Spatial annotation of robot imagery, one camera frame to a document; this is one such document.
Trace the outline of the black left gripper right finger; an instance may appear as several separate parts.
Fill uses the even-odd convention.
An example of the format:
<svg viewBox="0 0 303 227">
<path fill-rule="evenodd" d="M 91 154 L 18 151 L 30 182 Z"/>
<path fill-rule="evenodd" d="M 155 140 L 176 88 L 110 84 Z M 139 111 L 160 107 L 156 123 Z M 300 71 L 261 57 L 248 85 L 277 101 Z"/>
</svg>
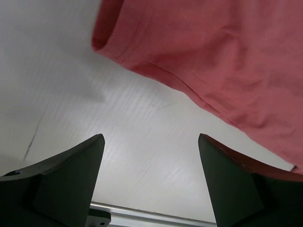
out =
<svg viewBox="0 0 303 227">
<path fill-rule="evenodd" d="M 206 134 L 200 158 L 219 227 L 301 227 L 303 176 L 241 154 Z"/>
</svg>

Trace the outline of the pink t shirt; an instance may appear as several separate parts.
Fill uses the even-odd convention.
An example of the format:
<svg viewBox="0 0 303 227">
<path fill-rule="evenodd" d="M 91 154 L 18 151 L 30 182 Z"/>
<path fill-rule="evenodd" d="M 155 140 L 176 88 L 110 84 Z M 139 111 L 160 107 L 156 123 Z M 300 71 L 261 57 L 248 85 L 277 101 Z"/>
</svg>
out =
<svg viewBox="0 0 303 227">
<path fill-rule="evenodd" d="M 91 45 L 302 173 L 302 1 L 104 0 Z"/>
</svg>

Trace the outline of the aluminium front rail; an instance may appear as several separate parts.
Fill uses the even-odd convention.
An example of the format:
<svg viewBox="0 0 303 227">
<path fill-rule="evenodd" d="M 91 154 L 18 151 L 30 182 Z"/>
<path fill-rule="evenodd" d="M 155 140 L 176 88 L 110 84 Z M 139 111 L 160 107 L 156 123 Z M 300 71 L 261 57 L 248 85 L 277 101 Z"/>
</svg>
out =
<svg viewBox="0 0 303 227">
<path fill-rule="evenodd" d="M 111 214 L 110 227 L 215 227 L 215 223 L 92 202 L 90 208 Z"/>
</svg>

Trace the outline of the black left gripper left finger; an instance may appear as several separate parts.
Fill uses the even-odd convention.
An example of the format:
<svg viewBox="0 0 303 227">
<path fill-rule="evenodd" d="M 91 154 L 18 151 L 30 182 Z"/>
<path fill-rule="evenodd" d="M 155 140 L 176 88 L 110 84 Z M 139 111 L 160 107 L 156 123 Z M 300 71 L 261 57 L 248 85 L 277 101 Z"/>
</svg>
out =
<svg viewBox="0 0 303 227">
<path fill-rule="evenodd" d="M 105 147 L 102 134 L 0 178 L 2 227 L 83 227 Z"/>
</svg>

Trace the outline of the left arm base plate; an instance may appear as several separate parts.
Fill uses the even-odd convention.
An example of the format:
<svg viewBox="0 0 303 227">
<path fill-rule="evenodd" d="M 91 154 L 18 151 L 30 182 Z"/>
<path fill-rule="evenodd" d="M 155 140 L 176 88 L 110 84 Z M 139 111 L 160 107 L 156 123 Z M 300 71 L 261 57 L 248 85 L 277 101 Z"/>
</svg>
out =
<svg viewBox="0 0 303 227">
<path fill-rule="evenodd" d="M 111 214 L 107 211 L 89 209 L 85 227 L 107 227 L 111 222 Z"/>
</svg>

